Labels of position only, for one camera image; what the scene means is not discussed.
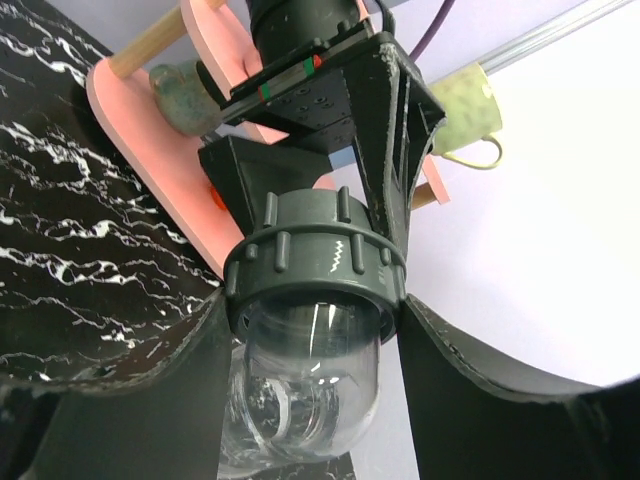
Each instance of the black marble countertop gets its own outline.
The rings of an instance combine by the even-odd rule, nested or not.
[[[0,0],[0,443],[12,395],[25,410],[9,385],[134,382],[119,366],[186,339],[220,286],[91,113],[108,54],[46,2]],[[347,455],[254,480],[298,478],[355,476]]]

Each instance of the black cylinder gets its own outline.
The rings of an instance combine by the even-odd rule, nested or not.
[[[356,0],[247,0],[251,35],[264,66],[315,38],[329,40],[338,25],[360,20]]]

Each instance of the black cable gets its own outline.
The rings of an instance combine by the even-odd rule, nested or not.
[[[438,30],[440,30],[440,27],[444,23],[444,20],[447,18],[447,15],[449,15],[449,11],[451,10],[451,7],[453,7],[454,3],[456,3],[456,0],[444,0],[442,2],[442,6],[440,7],[440,10],[438,10],[438,13],[436,13],[433,22],[431,22],[431,25],[429,25],[429,28],[409,55],[411,57],[411,60],[415,62],[418,58],[420,58],[422,52],[424,52],[425,48],[427,48],[427,46],[431,43],[431,40],[433,40],[433,37],[435,37],[436,33],[438,33]]]
[[[396,19],[387,7],[387,4],[384,3],[384,0],[374,0],[382,13],[382,30],[385,32],[389,32],[391,35],[396,34]]]

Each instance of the metal pole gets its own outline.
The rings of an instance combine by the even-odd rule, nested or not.
[[[496,48],[477,62],[487,75],[491,75],[633,1],[587,0],[521,37]]]

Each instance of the mug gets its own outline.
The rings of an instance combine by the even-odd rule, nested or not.
[[[164,119],[180,133],[193,137],[220,126],[220,106],[200,81],[197,62],[158,65],[149,72],[151,91]]]
[[[436,132],[431,153],[479,170],[497,167],[503,149],[495,133],[502,129],[502,116],[482,67],[473,63],[430,85],[429,90],[447,113],[447,123]],[[471,163],[453,153],[479,140],[497,147],[493,163]]]

